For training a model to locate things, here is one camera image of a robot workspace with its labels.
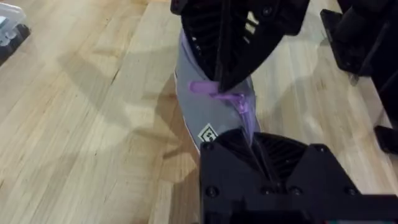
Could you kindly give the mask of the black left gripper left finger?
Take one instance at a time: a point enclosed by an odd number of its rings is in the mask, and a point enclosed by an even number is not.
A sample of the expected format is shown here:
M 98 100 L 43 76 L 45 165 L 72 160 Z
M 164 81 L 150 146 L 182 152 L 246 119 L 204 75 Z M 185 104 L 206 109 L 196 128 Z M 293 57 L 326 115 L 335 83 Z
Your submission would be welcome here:
M 262 204 L 279 190 L 280 178 L 258 137 L 249 144 L 243 130 L 232 129 L 201 145 L 202 223 L 270 222 Z

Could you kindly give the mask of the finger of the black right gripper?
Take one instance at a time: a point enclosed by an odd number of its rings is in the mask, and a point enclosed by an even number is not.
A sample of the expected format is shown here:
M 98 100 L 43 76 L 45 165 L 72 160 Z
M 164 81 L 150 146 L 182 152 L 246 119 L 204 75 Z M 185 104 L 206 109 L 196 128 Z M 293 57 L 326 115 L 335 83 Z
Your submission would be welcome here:
M 223 1 L 216 59 L 219 91 L 226 92 L 249 77 L 285 35 L 297 35 L 309 2 Z
M 171 0 L 180 16 L 188 45 L 198 66 L 212 81 L 225 83 L 231 72 L 230 0 Z

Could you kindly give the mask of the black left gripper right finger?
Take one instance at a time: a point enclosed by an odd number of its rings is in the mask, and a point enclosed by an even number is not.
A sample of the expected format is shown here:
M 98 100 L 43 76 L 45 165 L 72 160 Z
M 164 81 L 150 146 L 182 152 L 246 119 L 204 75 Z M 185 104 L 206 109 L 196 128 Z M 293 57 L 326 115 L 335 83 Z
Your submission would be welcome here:
M 321 196 L 361 193 L 325 145 L 255 133 L 253 152 L 266 177 L 281 192 Z

